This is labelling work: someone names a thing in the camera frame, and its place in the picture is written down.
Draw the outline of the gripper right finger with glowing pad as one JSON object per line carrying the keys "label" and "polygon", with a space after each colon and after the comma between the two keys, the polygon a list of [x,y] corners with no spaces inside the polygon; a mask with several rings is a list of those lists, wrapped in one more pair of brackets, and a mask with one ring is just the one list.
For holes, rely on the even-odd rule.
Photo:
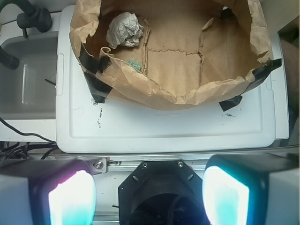
{"label": "gripper right finger with glowing pad", "polygon": [[213,225],[298,225],[299,154],[213,155],[202,197]]}

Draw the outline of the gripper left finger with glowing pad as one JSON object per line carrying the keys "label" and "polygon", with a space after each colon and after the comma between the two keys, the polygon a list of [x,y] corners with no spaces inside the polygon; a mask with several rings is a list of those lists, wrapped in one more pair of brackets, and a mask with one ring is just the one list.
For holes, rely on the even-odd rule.
{"label": "gripper left finger with glowing pad", "polygon": [[82,160],[0,163],[2,225],[90,225],[95,209],[96,184]]}

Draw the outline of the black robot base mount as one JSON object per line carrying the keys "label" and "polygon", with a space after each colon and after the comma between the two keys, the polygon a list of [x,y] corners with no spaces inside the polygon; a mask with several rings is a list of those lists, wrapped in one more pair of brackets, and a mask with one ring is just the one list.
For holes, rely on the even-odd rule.
{"label": "black robot base mount", "polygon": [[121,225],[209,225],[203,180],[183,161],[143,161],[118,187]]}

